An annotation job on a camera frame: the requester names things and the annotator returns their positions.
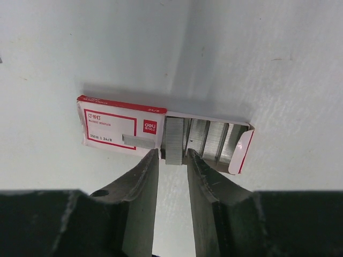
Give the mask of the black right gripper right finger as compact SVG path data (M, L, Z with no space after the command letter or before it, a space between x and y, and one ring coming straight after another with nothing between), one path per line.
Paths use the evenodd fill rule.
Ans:
M193 149L187 173L197 256L342 256L342 191L248 191Z

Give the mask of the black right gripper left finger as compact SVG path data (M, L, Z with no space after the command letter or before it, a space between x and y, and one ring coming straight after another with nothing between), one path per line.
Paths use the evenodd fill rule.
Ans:
M1 191L1 256L151 256L159 153L86 194Z

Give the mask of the red white staple box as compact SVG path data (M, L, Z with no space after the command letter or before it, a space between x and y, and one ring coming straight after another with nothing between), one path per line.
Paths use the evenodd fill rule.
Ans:
M137 156L157 149L165 162L166 118L183 118L182 165L193 149L211 168L230 175L241 173L255 132L249 123L85 95L77 98L77 110L83 145Z

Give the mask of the grey staple strip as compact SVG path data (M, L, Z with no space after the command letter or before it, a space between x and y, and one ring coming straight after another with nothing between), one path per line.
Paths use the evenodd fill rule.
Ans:
M182 165L183 118L166 118L165 160L167 165Z

